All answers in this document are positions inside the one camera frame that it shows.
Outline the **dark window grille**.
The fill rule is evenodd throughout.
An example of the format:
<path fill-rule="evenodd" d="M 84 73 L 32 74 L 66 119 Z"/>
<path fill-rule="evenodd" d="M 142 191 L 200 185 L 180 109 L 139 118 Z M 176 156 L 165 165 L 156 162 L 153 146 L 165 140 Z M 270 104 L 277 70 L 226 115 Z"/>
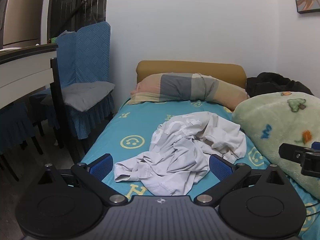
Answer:
<path fill-rule="evenodd" d="M 49 0 L 47 41 L 106 20 L 107 0 Z"/>

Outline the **white t-shirt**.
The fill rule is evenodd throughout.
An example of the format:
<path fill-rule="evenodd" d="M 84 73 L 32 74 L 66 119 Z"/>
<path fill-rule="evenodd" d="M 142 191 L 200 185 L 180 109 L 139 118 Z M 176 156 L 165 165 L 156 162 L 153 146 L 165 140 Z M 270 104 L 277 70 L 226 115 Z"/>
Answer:
<path fill-rule="evenodd" d="M 240 126 L 211 112 L 177 115 L 160 124 L 149 150 L 114 166 L 114 180 L 140 181 L 156 196 L 186 195 L 209 172 L 216 154 L 233 164 L 245 156 Z"/>

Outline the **black garment by wall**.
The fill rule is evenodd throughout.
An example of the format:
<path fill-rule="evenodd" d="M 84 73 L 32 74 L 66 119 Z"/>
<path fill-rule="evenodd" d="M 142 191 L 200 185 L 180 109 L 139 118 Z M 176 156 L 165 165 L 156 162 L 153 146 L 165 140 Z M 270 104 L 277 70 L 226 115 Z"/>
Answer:
<path fill-rule="evenodd" d="M 302 92 L 313 95 L 301 82 L 270 72 L 262 72 L 257 77 L 247 78 L 245 90 L 251 98 L 275 92 Z"/>

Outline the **green dinosaur fleece blanket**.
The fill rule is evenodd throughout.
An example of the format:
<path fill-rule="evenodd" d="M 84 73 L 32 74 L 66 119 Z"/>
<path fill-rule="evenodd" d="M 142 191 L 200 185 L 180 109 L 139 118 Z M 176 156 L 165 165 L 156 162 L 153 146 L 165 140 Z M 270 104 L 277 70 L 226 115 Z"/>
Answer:
<path fill-rule="evenodd" d="M 269 162 L 319 198 L 319 179 L 302 175 L 298 163 L 282 159 L 278 153 L 283 143 L 310 148 L 319 141 L 319 98 L 302 92 L 255 96 L 236 107 L 232 120 Z"/>

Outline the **colour block pillow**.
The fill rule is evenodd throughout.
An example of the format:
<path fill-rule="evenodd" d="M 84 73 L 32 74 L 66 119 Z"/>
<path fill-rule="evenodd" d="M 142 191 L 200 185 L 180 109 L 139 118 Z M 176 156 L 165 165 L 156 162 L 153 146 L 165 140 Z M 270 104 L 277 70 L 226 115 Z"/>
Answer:
<path fill-rule="evenodd" d="M 144 78 L 131 92 L 128 104 L 200 100 L 214 102 L 229 109 L 249 99 L 236 85 L 202 74 L 160 73 Z"/>

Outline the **white dining table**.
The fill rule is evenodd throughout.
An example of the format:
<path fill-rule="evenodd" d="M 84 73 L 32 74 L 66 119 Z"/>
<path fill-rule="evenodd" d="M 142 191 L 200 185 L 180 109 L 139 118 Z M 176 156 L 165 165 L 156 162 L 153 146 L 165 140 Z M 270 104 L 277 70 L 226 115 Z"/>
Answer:
<path fill-rule="evenodd" d="M 42 154 L 21 98 L 46 85 L 61 92 L 56 50 L 47 44 L 1 51 L 1 152 L 30 137 Z"/>

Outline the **brown refrigerator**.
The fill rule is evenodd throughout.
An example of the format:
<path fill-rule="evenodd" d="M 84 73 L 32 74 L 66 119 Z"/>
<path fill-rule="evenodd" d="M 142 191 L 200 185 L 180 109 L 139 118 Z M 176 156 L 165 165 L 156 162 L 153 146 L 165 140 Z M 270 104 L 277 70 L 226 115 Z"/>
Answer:
<path fill-rule="evenodd" d="M 43 0 L 1 0 L 1 49 L 41 43 Z"/>

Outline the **grey seat cushion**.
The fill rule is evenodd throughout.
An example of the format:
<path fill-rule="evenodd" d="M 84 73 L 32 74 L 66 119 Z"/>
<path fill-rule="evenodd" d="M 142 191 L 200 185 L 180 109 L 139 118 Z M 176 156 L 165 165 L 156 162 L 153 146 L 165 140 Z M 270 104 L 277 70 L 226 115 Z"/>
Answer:
<path fill-rule="evenodd" d="M 107 97 L 114 88 L 113 83 L 105 81 L 74 83 L 62 89 L 62 98 L 66 106 L 86 112 Z"/>

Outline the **blue covered chair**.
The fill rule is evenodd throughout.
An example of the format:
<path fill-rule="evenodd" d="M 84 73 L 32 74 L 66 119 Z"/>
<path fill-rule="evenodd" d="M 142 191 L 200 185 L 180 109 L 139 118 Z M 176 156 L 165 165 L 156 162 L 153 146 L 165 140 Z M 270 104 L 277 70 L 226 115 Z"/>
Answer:
<path fill-rule="evenodd" d="M 62 89 L 74 83 L 110 82 L 110 36 L 111 26 L 104 21 L 77 31 L 65 31 L 56 38 Z M 66 109 L 73 136 L 79 140 L 86 139 L 92 129 L 113 113 L 112 92 L 86 112 L 69 106 Z"/>

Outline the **teal smiley bed sheet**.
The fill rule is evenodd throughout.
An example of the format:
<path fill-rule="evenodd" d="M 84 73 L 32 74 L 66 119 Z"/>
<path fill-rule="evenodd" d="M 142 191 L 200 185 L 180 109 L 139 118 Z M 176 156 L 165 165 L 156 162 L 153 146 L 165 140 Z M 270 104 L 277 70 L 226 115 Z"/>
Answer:
<path fill-rule="evenodd" d="M 232 119 L 232 112 L 226 107 L 200 100 L 145 102 L 138 105 L 125 104 L 102 131 L 82 161 L 89 164 L 105 153 L 112 155 L 114 163 L 135 157 L 149 150 L 152 134 L 159 124 L 168 121 L 175 115 L 203 111 L 216 113 L 229 121 Z M 246 136 L 246 143 L 246 155 L 236 163 L 246 163 L 253 169 L 264 170 L 267 168 L 270 162 L 260 154 L 248 136 Z M 301 188 L 289 176 L 287 177 L 305 206 L 313 205 L 307 207 L 307 215 L 319 212 L 319 200 Z M 113 171 L 103 179 L 103 182 L 125 195 L 129 200 L 133 195 L 151 195 L 141 182 L 123 181 L 116 183 Z M 218 182 L 219 180 L 209 171 L 200 182 L 193 185 L 187 195 L 193 199 Z M 299 237 L 301 239 L 319 239 L 319 213 L 306 218 Z"/>

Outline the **mustard yellow headboard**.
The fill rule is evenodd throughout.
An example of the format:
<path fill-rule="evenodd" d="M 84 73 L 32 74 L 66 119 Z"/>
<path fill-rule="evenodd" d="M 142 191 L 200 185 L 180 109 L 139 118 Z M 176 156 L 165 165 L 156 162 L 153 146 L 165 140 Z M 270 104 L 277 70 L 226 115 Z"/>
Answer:
<path fill-rule="evenodd" d="M 137 83 L 152 74 L 200 73 L 245 88 L 247 76 L 242 66 L 227 63 L 143 60 L 136 68 Z"/>

